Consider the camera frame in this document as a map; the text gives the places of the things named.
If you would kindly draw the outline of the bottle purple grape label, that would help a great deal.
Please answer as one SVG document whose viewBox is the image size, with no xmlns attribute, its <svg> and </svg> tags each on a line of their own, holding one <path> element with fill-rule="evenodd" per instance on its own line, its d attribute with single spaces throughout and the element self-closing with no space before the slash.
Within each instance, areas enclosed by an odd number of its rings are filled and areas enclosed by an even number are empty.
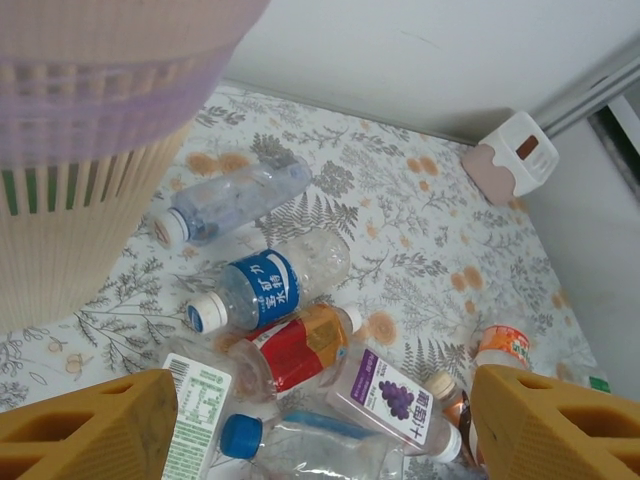
<svg viewBox="0 0 640 480">
<path fill-rule="evenodd" d="M 434 395 L 363 343 L 349 346 L 335 369 L 320 378 L 320 389 L 333 409 L 393 438 L 407 456 L 449 463 L 461 453 L 461 434 Z"/>
</svg>

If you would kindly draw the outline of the beige bin with pink liner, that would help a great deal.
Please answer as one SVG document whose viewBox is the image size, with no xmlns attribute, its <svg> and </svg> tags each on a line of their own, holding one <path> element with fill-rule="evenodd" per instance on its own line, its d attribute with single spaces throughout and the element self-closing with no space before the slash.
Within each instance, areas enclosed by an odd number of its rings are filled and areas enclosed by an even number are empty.
<svg viewBox="0 0 640 480">
<path fill-rule="evenodd" d="M 91 300 L 270 0 L 0 0 L 0 334 Z"/>
</svg>

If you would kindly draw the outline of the crushed clear bottle blue cap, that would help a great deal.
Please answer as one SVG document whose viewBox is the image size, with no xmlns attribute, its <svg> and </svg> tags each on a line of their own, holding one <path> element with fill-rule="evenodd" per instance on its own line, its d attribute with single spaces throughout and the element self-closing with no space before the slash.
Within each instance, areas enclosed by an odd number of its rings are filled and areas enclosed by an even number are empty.
<svg viewBox="0 0 640 480">
<path fill-rule="evenodd" d="M 249 461 L 268 480 L 403 480 L 398 442 L 309 411 L 269 420 L 234 414 L 222 429 L 220 450 Z"/>
</svg>

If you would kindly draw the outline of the bottle white green label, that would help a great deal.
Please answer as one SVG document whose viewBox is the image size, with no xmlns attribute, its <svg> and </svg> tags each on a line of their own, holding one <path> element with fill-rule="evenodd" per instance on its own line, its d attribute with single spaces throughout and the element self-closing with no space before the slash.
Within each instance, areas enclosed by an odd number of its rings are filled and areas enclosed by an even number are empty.
<svg viewBox="0 0 640 480">
<path fill-rule="evenodd" d="M 163 367 L 174 379 L 178 413 L 162 480 L 205 480 L 233 377 L 177 353 Z"/>
</svg>

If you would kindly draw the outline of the clear bottle white cap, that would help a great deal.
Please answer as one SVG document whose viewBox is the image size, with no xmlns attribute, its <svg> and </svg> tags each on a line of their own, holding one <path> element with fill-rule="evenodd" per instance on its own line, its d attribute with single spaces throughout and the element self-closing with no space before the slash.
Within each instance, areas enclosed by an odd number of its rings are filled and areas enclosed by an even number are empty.
<svg viewBox="0 0 640 480">
<path fill-rule="evenodd" d="M 150 233 L 166 249 L 207 245 L 301 195 L 312 178 L 300 156 L 267 157 L 175 193 Z"/>
</svg>

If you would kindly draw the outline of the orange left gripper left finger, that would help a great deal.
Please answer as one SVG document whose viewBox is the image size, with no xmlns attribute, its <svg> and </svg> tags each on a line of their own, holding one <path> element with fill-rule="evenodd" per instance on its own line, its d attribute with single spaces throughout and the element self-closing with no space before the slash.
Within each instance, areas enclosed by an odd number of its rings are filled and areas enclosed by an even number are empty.
<svg viewBox="0 0 640 480">
<path fill-rule="evenodd" d="M 0 480 L 161 480 L 178 401 L 167 369 L 0 414 Z"/>
</svg>

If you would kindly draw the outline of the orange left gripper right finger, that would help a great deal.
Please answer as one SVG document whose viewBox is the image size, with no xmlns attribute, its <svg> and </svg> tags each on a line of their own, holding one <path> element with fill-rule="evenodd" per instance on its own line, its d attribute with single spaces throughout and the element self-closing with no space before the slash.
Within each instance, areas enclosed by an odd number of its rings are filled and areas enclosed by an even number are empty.
<svg viewBox="0 0 640 480">
<path fill-rule="evenodd" d="M 483 365 L 471 410 L 489 480 L 640 480 L 640 403 Z"/>
</svg>

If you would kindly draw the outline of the floral table cloth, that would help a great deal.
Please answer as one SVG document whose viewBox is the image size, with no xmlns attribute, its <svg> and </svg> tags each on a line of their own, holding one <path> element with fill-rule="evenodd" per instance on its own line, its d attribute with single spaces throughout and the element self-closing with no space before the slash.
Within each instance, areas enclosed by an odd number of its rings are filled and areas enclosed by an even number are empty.
<svg viewBox="0 0 640 480">
<path fill-rule="evenodd" d="M 153 204 L 286 151 L 312 169 L 301 196 L 205 247 L 173 253 L 137 230 L 76 316 L 0 336 L 0 414 L 139 371 L 163 340 L 187 332 L 186 301 L 212 288 L 225 262 L 314 228 L 351 251 L 324 301 L 355 302 L 364 340 L 413 378 L 445 370 L 469 386 L 482 317 L 502 307 L 527 316 L 535 372 L 594 364 L 524 203 L 491 206 L 461 168 L 462 145 L 225 87 L 199 112 Z"/>
</svg>

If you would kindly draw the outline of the brown coffee drink bottle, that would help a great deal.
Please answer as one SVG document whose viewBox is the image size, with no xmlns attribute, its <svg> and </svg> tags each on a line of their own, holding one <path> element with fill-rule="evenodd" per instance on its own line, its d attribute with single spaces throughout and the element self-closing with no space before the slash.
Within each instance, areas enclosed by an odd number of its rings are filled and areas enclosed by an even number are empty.
<svg viewBox="0 0 640 480">
<path fill-rule="evenodd" d="M 444 370 L 437 371 L 425 383 L 426 389 L 439 401 L 445 417 L 458 429 L 463 452 L 471 467 L 484 468 L 477 430 L 472 418 L 469 396 Z"/>
</svg>

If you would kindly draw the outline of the bottle orange label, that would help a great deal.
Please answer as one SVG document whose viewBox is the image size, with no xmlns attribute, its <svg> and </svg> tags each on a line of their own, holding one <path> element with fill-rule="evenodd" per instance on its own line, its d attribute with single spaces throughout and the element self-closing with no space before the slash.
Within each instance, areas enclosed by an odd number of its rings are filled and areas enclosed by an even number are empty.
<svg viewBox="0 0 640 480">
<path fill-rule="evenodd" d="M 503 365 L 528 370 L 530 347 L 529 336 L 522 329 L 491 325 L 482 334 L 475 362 L 477 366 Z"/>
</svg>

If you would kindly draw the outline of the bottle red yellow label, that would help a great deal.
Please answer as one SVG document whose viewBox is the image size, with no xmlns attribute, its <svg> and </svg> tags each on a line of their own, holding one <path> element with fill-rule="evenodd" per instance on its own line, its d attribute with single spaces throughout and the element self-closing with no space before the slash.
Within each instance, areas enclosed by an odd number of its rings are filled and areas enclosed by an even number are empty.
<svg viewBox="0 0 640 480">
<path fill-rule="evenodd" d="M 269 402 L 332 368 L 362 325 L 354 304 L 316 303 L 238 340 L 228 355 L 239 397 Z"/>
</svg>

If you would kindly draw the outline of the aluminium corner post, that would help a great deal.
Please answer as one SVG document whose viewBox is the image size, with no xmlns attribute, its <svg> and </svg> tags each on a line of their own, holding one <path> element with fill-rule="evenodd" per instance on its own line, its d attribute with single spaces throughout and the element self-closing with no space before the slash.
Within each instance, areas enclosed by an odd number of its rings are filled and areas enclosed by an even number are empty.
<svg viewBox="0 0 640 480">
<path fill-rule="evenodd" d="M 549 138 L 589 117 L 640 81 L 640 35 L 553 96 L 532 116 Z"/>
</svg>

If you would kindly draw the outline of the white pink tissue box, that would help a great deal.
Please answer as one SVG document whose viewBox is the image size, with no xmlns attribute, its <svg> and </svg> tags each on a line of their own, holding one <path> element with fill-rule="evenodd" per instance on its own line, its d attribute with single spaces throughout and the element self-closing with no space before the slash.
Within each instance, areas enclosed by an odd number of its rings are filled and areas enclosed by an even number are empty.
<svg viewBox="0 0 640 480">
<path fill-rule="evenodd" d="M 526 112 L 514 113 L 461 160 L 463 169 L 493 205 L 541 187 L 559 163 L 559 153 Z"/>
</svg>

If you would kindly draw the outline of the clear bottle blue white label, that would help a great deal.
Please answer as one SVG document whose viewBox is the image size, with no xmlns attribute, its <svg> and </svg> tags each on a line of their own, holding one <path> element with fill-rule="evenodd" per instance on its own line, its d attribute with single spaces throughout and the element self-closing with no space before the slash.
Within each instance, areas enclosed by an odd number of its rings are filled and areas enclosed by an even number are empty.
<svg viewBox="0 0 640 480">
<path fill-rule="evenodd" d="M 339 236 L 313 229 L 227 264 L 213 291 L 187 304 L 186 317 L 201 334 L 225 326 L 257 330 L 337 286 L 350 265 L 349 247 Z"/>
</svg>

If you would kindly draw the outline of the white window frame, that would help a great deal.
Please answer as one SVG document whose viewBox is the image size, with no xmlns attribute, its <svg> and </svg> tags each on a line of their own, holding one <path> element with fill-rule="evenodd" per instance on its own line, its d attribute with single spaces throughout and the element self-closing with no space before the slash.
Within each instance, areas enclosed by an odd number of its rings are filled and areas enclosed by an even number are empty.
<svg viewBox="0 0 640 480">
<path fill-rule="evenodd" d="M 620 95 L 591 115 L 588 122 L 640 204 L 640 113 Z"/>
</svg>

